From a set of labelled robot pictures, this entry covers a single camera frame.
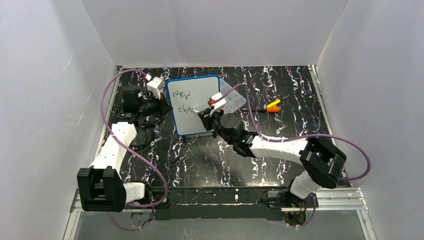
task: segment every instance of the white backdrop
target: white backdrop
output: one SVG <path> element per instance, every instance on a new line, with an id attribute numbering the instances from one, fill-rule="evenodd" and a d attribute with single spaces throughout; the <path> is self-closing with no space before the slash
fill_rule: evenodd
<path id="1" fill-rule="evenodd" d="M 0 1 L 0 56 L 0 239 L 59 240 L 116 66 L 79 0 Z"/>
<path id="2" fill-rule="evenodd" d="M 347 0 L 82 0 L 117 65 L 309 65 Z"/>
<path id="3" fill-rule="evenodd" d="M 361 146 L 378 239 L 423 239 L 424 2 L 350 0 L 317 64 L 334 134 Z M 366 163 L 342 145 L 353 177 Z"/>

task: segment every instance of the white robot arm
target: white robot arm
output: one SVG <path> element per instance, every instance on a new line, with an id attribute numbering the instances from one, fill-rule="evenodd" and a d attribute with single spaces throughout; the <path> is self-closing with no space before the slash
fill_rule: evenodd
<path id="1" fill-rule="evenodd" d="M 215 130 L 235 152 L 243 157 L 270 157 L 284 159 L 302 164 L 305 171 L 293 179 L 280 198 L 272 199 L 284 205 L 285 202 L 304 200 L 309 194 L 324 187 L 334 189 L 337 186 L 346 155 L 331 141 L 324 137 L 278 142 L 268 141 L 256 132 L 244 130 L 244 124 L 235 113 L 224 114 L 222 110 L 225 99 L 215 104 L 215 99 L 222 97 L 221 93 L 212 96 L 210 108 L 198 111 L 203 126 L 207 131 Z"/>
<path id="2" fill-rule="evenodd" d="M 161 94 L 165 82 L 159 77 L 149 81 L 147 90 L 138 85 L 127 86 L 123 90 L 123 112 L 117 114 L 112 124 L 112 132 L 125 146 L 129 146 L 137 135 L 136 126 L 143 125 L 143 119 L 154 115 L 161 118 L 172 108 L 166 104 Z M 127 150 L 110 135 L 100 153 L 87 167 L 77 174 L 79 195 L 84 211 L 121 212 L 125 205 L 136 200 L 144 200 L 148 191 L 144 182 L 122 183 L 121 164 Z"/>

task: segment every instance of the purple cable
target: purple cable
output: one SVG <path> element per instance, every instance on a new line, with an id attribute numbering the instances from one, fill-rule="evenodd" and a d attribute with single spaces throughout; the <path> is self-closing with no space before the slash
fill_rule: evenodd
<path id="1" fill-rule="evenodd" d="M 315 210 L 317 209 L 317 204 L 315 203 L 316 198 L 312 193 L 309 194 L 309 196 L 312 196 L 312 201 L 313 201 L 312 215 L 310 215 L 310 218 L 306 222 L 304 222 L 304 224 L 299 225 L 299 227 L 304 227 L 304 226 L 308 225 L 315 216 Z"/>
<path id="2" fill-rule="evenodd" d="M 141 229 L 144 229 L 145 227 L 149 226 L 154 220 L 151 220 L 150 222 L 148 222 L 147 224 L 145 224 L 144 226 L 141 227 L 136 227 L 136 228 L 128 228 L 128 227 L 124 227 L 119 225 L 111 216 L 111 214 L 108 212 L 107 216 L 109 217 L 110 221 L 112 222 L 113 225 L 115 225 L 117 228 L 125 230 L 125 231 L 138 231 Z"/>
<path id="3" fill-rule="evenodd" d="M 345 143 L 348 143 L 348 144 L 354 146 L 356 149 L 358 149 L 362 153 L 362 155 L 365 157 L 366 164 L 367 164 L 365 172 L 363 172 L 361 175 L 356 176 L 356 177 L 341 177 L 340 180 L 342 180 L 342 181 L 358 180 L 358 179 L 365 177 L 370 172 L 371 161 L 370 161 L 370 157 L 368 156 L 368 154 L 365 152 L 365 150 L 362 147 L 360 147 L 356 143 L 354 143 L 354 142 L 352 142 L 352 141 L 350 141 L 346 138 L 343 138 L 343 137 L 340 137 L 340 136 L 329 135 L 329 134 L 323 134 L 323 133 L 309 134 L 309 135 L 303 135 L 303 136 L 295 136 L 295 137 L 292 137 L 292 138 L 284 138 L 284 139 L 282 139 L 282 138 L 268 138 L 268 137 L 264 136 L 262 134 L 262 132 L 258 129 L 255 118 L 253 117 L 252 107 L 251 107 L 251 104 L 250 104 L 250 101 L 249 101 L 248 87 L 244 83 L 239 83 L 239 84 L 236 84 L 235 86 L 233 86 L 227 93 L 225 93 L 222 97 L 220 97 L 218 100 L 216 100 L 216 102 L 219 102 L 220 100 L 225 98 L 228 94 L 230 94 L 233 90 L 235 90 L 236 88 L 238 88 L 240 86 L 243 86 L 244 89 L 246 90 L 246 102 L 247 102 L 247 108 L 249 109 L 249 115 L 250 115 L 250 118 L 253 122 L 254 129 L 256 130 L 257 134 L 261 138 L 263 138 L 263 139 L 265 139 L 269 142 L 273 142 L 273 143 L 289 142 L 289 141 L 294 141 L 294 140 L 298 140 L 298 139 L 307 139 L 307 138 L 315 138 L 315 137 L 327 137 L 327 138 L 337 139 L 337 140 L 343 141 Z"/>
<path id="4" fill-rule="evenodd" d="M 143 71 L 141 71 L 141 70 L 138 70 L 138 69 L 127 69 L 127 70 L 124 70 L 124 71 L 122 71 L 122 72 L 120 72 L 119 74 L 117 74 L 116 76 L 114 76 L 110 81 L 109 81 L 109 83 L 107 84 L 107 86 L 106 86 L 106 89 L 104 90 L 104 92 L 103 92 L 103 96 L 101 97 L 101 101 L 100 101 L 100 112 L 101 112 L 101 118 L 103 119 L 103 123 L 104 123 L 104 125 L 106 126 L 106 128 L 107 128 L 107 131 L 110 133 L 110 135 L 113 137 L 113 139 L 115 139 L 115 141 L 119 144 L 119 145 L 121 145 L 124 149 L 126 149 L 128 152 L 130 152 L 131 154 L 133 154 L 134 156 L 136 156 L 137 158 L 139 158 L 139 159 L 141 159 L 145 164 L 147 164 L 149 167 L 151 167 L 156 173 L 157 173 L 157 175 L 159 175 L 159 178 L 162 180 L 162 182 L 163 182 L 163 186 L 165 187 L 165 193 L 164 193 L 164 195 L 163 195 L 163 197 L 159 200 L 159 201 L 157 201 L 157 202 L 154 202 L 154 203 L 150 203 L 150 204 L 144 204 L 144 205 L 141 205 L 141 204 L 134 204 L 134 203 L 128 203 L 127 205 L 129 205 L 129 206 L 132 206 L 132 207 L 137 207 L 137 208 L 149 208 L 149 207 L 153 207 L 153 206 L 156 206 L 156 205 L 158 205 L 158 204 L 160 204 L 160 203 L 162 203 L 165 199 L 166 199 L 166 197 L 167 197 L 167 195 L 168 195 L 168 183 L 167 183 L 167 181 L 165 180 L 165 177 L 164 177 L 164 175 L 162 175 L 162 173 L 151 163 L 151 162 L 149 162 L 147 159 L 145 159 L 144 157 L 142 157 L 140 154 L 138 154 L 138 153 L 136 153 L 134 150 L 132 150 L 131 148 L 129 148 L 129 147 L 127 147 L 127 146 L 125 146 L 125 144 L 123 144 L 121 141 L 119 141 L 119 139 L 115 136 L 115 134 L 112 132 L 112 129 L 111 129 L 111 127 L 109 126 L 109 124 L 108 124 L 108 121 L 106 120 L 106 117 L 105 117 L 105 111 L 103 110 L 103 105 L 104 105 L 104 102 L 105 102 L 105 97 L 106 97 L 106 93 L 108 92 L 108 89 L 109 89 L 109 87 L 112 85 L 112 83 L 119 77 L 119 76 L 121 76 L 122 74 L 125 74 L 125 73 L 129 73 L 129 72 L 137 72 L 137 73 L 141 73 L 143 76 L 146 76 L 146 74 L 143 72 Z"/>

